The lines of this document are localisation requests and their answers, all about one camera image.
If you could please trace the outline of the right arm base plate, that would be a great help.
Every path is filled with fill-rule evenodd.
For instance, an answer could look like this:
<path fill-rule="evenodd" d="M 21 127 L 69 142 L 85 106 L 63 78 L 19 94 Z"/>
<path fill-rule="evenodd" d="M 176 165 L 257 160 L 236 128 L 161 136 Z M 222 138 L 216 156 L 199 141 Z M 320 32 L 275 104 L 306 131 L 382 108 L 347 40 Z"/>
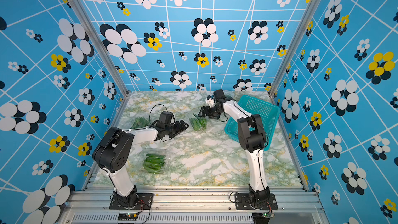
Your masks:
<path fill-rule="evenodd" d="M 249 194 L 233 194 L 232 202 L 235 204 L 237 210 L 246 211 L 276 211 L 278 210 L 277 201 L 274 194 L 270 194 L 269 198 L 264 200 L 252 201 Z"/>

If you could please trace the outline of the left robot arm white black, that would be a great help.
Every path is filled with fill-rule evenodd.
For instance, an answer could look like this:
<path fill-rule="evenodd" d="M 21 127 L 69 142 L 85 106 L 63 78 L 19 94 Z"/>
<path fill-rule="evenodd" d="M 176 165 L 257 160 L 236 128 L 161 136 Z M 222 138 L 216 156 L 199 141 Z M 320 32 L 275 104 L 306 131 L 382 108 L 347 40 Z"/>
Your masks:
<path fill-rule="evenodd" d="M 112 201 L 116 206 L 132 209 L 140 203 L 137 188 L 126 168 L 132 145 L 159 141 L 165 136 L 172 139 L 188 128 L 189 125 L 180 120 L 170 124 L 156 121 L 154 127 L 128 130 L 112 127 L 108 130 L 92 157 L 99 168 L 106 172 L 114 186 Z"/>

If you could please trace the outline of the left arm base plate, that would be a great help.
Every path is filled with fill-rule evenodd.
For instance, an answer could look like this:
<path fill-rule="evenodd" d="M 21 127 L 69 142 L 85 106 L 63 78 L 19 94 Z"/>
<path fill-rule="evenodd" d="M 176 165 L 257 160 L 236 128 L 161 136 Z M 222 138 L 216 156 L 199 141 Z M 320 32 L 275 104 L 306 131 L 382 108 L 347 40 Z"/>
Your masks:
<path fill-rule="evenodd" d="M 113 192 L 110 196 L 111 203 L 109 209 L 111 210 L 149 210 L 151 209 L 154 194 L 138 193 L 127 197 L 122 197 Z"/>

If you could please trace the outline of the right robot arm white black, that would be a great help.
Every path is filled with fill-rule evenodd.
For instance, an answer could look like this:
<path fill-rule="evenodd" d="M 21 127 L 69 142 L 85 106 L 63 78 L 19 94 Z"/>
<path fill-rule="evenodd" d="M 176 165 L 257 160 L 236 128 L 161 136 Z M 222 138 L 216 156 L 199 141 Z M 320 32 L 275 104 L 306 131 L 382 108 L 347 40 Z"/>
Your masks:
<path fill-rule="evenodd" d="M 265 178 L 263 152 L 268 136 L 263 128 L 260 115 L 251 114 L 241 108 L 231 97 L 215 99 L 208 96 L 206 106 L 199 113 L 201 117 L 218 119 L 229 115 L 237 123 L 238 141 L 245 151 L 249 164 L 249 199 L 250 204 L 259 208 L 270 199 L 270 190 Z"/>

